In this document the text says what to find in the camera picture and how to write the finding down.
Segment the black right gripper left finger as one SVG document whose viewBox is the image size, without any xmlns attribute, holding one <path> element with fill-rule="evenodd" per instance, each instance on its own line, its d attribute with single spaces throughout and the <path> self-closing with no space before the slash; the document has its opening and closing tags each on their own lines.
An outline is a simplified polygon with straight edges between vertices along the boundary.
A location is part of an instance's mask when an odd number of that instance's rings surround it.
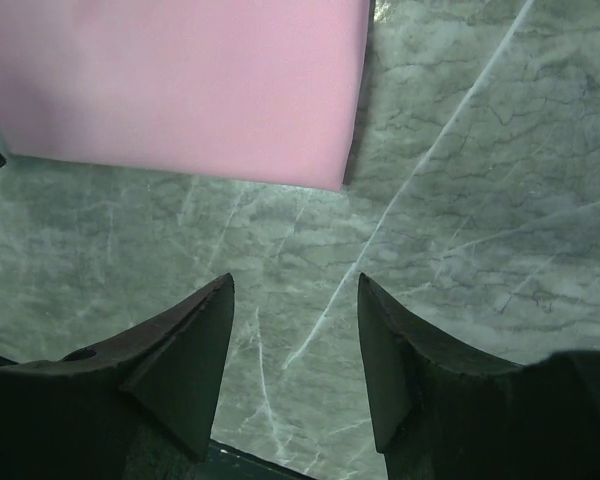
<svg viewBox="0 0 600 480">
<path fill-rule="evenodd" d="M 234 320 L 223 275 L 64 358 L 0 356 L 0 479 L 191 479 L 210 442 Z"/>
</svg>

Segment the pink t shirt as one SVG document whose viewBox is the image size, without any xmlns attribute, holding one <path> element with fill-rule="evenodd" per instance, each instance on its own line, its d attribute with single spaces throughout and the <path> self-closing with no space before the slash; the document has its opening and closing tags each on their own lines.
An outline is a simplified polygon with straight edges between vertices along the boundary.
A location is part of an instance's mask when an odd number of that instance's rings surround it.
<svg viewBox="0 0 600 480">
<path fill-rule="evenodd" d="M 11 153 L 340 189 L 366 1 L 0 1 Z"/>
</svg>

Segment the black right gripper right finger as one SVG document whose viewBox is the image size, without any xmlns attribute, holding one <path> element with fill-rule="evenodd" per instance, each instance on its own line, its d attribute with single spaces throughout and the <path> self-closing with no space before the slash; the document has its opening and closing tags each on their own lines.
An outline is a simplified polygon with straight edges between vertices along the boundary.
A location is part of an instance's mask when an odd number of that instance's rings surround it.
<svg viewBox="0 0 600 480">
<path fill-rule="evenodd" d="M 367 275 L 357 318 L 392 479 L 600 479 L 600 351 L 520 365 L 409 311 Z"/>
</svg>

